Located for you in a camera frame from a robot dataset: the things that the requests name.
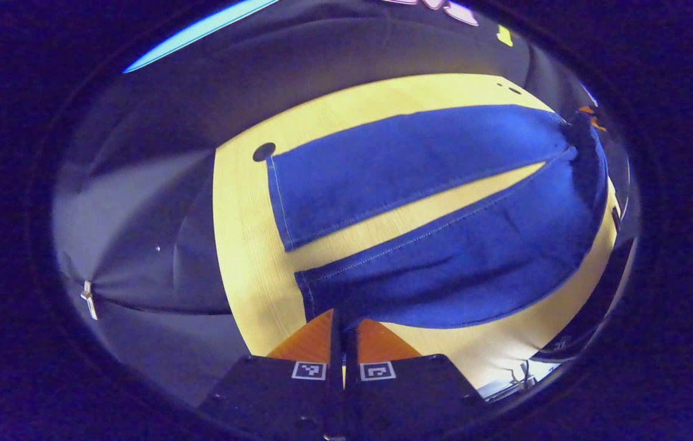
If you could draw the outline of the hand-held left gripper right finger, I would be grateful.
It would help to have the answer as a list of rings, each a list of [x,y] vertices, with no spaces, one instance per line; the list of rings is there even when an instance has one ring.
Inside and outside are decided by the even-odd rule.
[[[487,403],[446,355],[423,355],[377,321],[344,335],[348,439],[442,439]]]

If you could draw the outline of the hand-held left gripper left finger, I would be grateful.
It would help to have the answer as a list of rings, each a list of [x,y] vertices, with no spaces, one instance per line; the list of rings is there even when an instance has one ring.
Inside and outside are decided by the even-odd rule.
[[[198,411],[257,439],[344,439],[340,317],[329,310],[265,356],[241,357]]]

